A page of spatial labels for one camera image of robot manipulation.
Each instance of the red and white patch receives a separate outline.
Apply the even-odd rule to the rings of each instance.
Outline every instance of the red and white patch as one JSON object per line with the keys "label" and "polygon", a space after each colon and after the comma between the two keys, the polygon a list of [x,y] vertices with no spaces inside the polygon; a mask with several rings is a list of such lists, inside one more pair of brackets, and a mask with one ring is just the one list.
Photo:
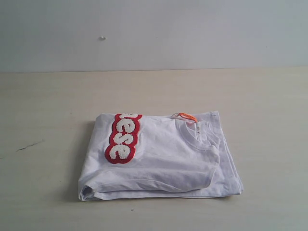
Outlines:
{"label": "red and white patch", "polygon": [[105,157],[112,164],[126,164],[135,155],[140,130],[139,114],[116,114]]}

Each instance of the table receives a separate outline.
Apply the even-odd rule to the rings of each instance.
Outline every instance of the table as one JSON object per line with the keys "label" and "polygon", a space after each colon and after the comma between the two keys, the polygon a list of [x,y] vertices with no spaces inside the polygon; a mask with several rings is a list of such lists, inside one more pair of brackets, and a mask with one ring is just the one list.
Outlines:
{"label": "table", "polygon": [[[307,230],[307,102],[308,67],[0,74],[0,230]],[[100,113],[214,110],[242,195],[77,199]]]}

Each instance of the orange tag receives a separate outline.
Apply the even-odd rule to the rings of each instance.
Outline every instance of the orange tag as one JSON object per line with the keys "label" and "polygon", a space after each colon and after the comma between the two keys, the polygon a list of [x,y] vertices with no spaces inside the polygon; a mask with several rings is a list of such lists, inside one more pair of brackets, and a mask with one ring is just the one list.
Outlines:
{"label": "orange tag", "polygon": [[190,114],[187,114],[187,113],[183,113],[183,112],[181,112],[181,113],[176,113],[176,114],[174,114],[172,117],[178,117],[178,116],[182,117],[183,119],[193,120],[194,122],[198,123],[198,120],[197,120],[196,117],[194,117],[194,116],[192,116],[192,115],[190,115]]}

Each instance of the white wall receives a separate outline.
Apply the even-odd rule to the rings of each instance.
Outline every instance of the white wall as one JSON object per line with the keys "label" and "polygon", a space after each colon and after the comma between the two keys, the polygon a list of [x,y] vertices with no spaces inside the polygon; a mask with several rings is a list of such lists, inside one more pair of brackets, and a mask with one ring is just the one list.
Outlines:
{"label": "white wall", "polygon": [[0,72],[308,65],[307,12],[307,0],[4,0]]}

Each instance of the white t-shirt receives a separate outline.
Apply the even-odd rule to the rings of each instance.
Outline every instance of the white t-shirt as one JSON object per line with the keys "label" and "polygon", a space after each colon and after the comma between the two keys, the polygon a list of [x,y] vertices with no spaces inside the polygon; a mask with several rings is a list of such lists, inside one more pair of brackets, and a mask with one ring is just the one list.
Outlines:
{"label": "white t-shirt", "polygon": [[[217,116],[220,128],[218,113],[211,115]],[[195,192],[213,184],[215,172],[223,174],[219,161],[225,143],[221,128],[215,134],[213,121],[198,120],[100,115],[79,179],[79,198],[196,197]],[[234,194],[242,191],[239,179],[237,185]]]}

